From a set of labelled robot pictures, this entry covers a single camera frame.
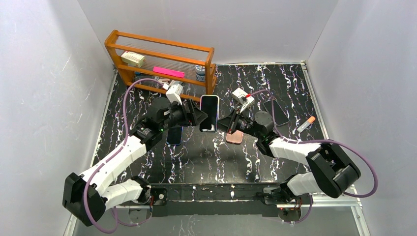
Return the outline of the blue smartphone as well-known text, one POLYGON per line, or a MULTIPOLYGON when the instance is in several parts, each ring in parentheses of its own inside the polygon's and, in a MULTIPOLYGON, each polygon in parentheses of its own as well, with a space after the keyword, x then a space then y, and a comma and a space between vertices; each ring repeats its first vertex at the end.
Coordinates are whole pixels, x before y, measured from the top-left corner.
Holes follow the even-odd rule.
POLYGON ((172 127, 168 129, 166 144, 179 146, 182 142, 182 127, 172 127))

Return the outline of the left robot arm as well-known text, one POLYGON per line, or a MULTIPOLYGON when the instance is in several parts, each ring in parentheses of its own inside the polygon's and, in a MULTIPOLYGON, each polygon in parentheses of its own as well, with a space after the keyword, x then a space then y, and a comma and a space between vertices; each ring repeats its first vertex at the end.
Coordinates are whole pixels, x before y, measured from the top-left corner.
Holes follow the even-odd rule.
POLYGON ((92 226, 103 214, 128 201, 146 200, 151 185, 141 177, 111 185, 116 177, 162 140, 163 132, 172 127, 198 126, 208 117, 192 99, 170 102, 155 99, 128 130, 127 138, 93 167, 81 174, 71 173, 64 182, 62 205, 85 226, 92 226))

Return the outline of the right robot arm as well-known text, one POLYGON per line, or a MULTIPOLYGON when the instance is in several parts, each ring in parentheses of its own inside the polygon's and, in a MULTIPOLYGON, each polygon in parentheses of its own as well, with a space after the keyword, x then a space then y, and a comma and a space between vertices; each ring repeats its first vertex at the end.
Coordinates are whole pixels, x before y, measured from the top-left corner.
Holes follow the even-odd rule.
POLYGON ((306 144, 286 140, 274 130, 275 123, 268 112, 257 112, 248 118, 233 111, 220 119, 217 126, 226 133, 241 131, 257 138, 256 146, 263 155, 292 160, 309 168, 309 172, 292 175, 280 184, 274 195, 281 201, 317 192, 338 198, 361 176, 340 145, 326 140, 306 144))

